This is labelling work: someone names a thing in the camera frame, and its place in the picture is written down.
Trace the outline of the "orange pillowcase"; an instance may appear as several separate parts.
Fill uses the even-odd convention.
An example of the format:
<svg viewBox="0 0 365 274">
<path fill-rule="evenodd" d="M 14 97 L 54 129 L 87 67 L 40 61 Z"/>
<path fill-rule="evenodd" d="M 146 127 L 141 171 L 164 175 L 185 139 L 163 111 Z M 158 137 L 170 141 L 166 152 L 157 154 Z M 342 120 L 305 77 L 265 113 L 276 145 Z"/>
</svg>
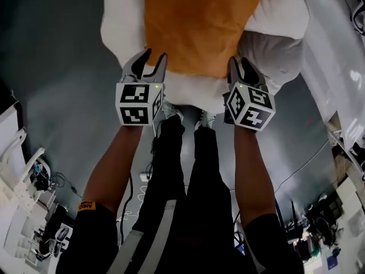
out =
<svg viewBox="0 0 365 274">
<path fill-rule="evenodd" d="M 260 0 L 144 0 L 148 65 L 162 53 L 167 69 L 184 75 L 224 78 L 228 61 Z"/>
</svg>

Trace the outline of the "person's black trousers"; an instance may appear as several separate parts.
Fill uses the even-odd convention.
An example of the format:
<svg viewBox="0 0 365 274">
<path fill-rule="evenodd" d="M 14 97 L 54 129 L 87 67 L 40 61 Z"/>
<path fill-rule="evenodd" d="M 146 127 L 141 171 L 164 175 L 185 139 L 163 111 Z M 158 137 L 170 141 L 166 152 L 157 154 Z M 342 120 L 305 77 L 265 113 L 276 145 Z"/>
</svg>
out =
<svg viewBox="0 0 365 274">
<path fill-rule="evenodd" d="M 176 207 L 155 274 L 230 274 L 236 269 L 231 195 L 220 174 L 216 133 L 209 127 L 194 132 L 194 165 L 185 184 L 180 159 L 184 131 L 177 115 L 161 122 L 152 179 L 133 226 L 143 236 L 125 274 L 140 270 L 169 200 Z"/>
</svg>

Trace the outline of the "person's left forearm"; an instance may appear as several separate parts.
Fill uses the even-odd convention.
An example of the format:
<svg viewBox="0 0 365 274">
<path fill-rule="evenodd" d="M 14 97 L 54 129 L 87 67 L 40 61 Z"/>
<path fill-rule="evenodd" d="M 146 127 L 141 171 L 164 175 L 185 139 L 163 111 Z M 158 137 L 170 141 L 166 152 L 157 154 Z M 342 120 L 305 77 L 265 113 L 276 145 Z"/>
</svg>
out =
<svg viewBox="0 0 365 274">
<path fill-rule="evenodd" d="M 117 214 L 124 196 L 143 128 L 122 126 L 95 166 L 83 200 L 97 202 Z"/>
</svg>

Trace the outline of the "person's black shirt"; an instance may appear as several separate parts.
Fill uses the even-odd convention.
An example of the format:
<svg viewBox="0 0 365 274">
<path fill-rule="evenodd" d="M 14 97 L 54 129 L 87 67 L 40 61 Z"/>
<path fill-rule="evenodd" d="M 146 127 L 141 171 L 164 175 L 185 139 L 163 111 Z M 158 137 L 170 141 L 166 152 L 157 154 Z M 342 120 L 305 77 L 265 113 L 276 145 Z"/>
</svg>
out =
<svg viewBox="0 0 365 274">
<path fill-rule="evenodd" d="M 244 229 L 250 252 L 233 244 L 231 215 L 203 225 L 185 220 L 179 208 L 154 274 L 305 274 L 275 214 L 252 220 Z M 68 248 L 56 274 L 106 274 L 118 251 L 116 219 L 100 204 L 76 216 Z"/>
</svg>

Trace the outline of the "person's right forearm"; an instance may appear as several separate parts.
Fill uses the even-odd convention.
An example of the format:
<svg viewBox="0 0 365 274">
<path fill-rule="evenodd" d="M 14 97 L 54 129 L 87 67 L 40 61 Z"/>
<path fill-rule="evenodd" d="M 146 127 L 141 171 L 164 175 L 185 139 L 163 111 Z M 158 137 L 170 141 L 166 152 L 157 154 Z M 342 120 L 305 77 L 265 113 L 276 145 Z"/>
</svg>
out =
<svg viewBox="0 0 365 274">
<path fill-rule="evenodd" d="M 274 190 L 253 131 L 235 126 L 234 153 L 236 199 L 246 227 L 260 216 L 276 213 Z"/>
</svg>

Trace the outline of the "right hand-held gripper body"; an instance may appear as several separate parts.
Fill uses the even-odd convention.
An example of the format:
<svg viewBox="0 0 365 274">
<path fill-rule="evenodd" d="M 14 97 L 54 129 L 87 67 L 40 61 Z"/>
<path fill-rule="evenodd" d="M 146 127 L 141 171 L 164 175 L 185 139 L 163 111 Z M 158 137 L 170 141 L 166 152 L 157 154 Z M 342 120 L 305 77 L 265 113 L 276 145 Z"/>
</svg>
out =
<svg viewBox="0 0 365 274">
<path fill-rule="evenodd" d="M 224 123 L 263 131 L 276 113 L 274 96 L 263 90 L 237 81 L 229 83 L 223 94 Z"/>
</svg>

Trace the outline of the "person's right grey shoe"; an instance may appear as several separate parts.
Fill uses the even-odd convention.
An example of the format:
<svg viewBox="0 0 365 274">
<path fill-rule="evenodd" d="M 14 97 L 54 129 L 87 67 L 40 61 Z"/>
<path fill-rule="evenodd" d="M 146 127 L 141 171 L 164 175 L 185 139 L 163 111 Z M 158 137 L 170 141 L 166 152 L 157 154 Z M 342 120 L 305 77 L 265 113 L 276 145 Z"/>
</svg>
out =
<svg viewBox="0 0 365 274">
<path fill-rule="evenodd" d="M 198 121 L 195 124 L 195 130 L 197 130 L 200 127 L 207 127 L 212 129 L 214 120 L 216 118 L 216 114 L 212 114 L 210 112 L 201 110 L 201 114 L 199 116 Z"/>
</svg>

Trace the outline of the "person's grey shoe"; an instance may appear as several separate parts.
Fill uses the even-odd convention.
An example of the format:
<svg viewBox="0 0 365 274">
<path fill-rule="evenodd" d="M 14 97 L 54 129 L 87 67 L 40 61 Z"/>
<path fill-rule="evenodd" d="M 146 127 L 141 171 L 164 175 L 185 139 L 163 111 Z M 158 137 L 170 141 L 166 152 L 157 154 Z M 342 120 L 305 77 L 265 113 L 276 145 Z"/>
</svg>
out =
<svg viewBox="0 0 365 274">
<path fill-rule="evenodd" d="M 198 121 L 195 124 L 195 130 L 197 130 L 200 127 L 207 127 L 212 129 L 214 120 L 216 118 L 216 114 L 212 114 L 210 112 L 201 110 L 201 114 L 199 116 Z"/>
<path fill-rule="evenodd" d="M 169 119 L 173 116 L 178 116 L 180 118 L 180 122 L 182 122 L 184 119 L 182 112 L 168 101 L 164 101 L 161 106 L 161 110 L 164 113 L 166 119 Z"/>
</svg>

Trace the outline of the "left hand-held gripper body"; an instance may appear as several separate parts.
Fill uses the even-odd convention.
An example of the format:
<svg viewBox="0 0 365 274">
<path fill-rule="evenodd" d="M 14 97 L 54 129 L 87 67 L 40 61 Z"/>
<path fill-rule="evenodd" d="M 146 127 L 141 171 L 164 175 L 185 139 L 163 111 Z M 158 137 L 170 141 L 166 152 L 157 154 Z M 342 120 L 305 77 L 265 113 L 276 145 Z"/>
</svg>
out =
<svg viewBox="0 0 365 274">
<path fill-rule="evenodd" d="M 115 107 L 121 125 L 152 126 L 164 100 L 165 72 L 143 75 L 123 72 L 116 84 Z"/>
</svg>

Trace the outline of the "white cubby bookcase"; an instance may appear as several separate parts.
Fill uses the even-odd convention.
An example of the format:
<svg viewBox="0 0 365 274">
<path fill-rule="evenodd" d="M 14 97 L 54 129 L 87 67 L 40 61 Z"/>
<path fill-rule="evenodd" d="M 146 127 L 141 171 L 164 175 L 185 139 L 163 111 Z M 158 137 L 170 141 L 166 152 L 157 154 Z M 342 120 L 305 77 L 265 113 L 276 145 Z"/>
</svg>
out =
<svg viewBox="0 0 365 274">
<path fill-rule="evenodd" d="M 39 243 L 35 234 L 46 226 L 50 212 L 36 204 L 30 211 L 20 206 L 0 209 L 0 261 L 29 261 L 37 264 Z"/>
</svg>

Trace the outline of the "person's left grey shoe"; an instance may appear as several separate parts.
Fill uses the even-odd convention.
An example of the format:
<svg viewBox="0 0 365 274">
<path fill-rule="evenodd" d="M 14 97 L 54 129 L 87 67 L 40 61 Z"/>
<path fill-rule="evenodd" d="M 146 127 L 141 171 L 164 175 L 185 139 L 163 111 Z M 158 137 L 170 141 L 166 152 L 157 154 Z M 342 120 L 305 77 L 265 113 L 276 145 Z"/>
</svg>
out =
<svg viewBox="0 0 365 274">
<path fill-rule="evenodd" d="M 164 113 L 166 119 L 169 119 L 173 116 L 178 116 L 180 118 L 180 122 L 182 122 L 184 119 L 182 112 L 168 101 L 164 101 L 161 106 L 161 110 Z"/>
</svg>

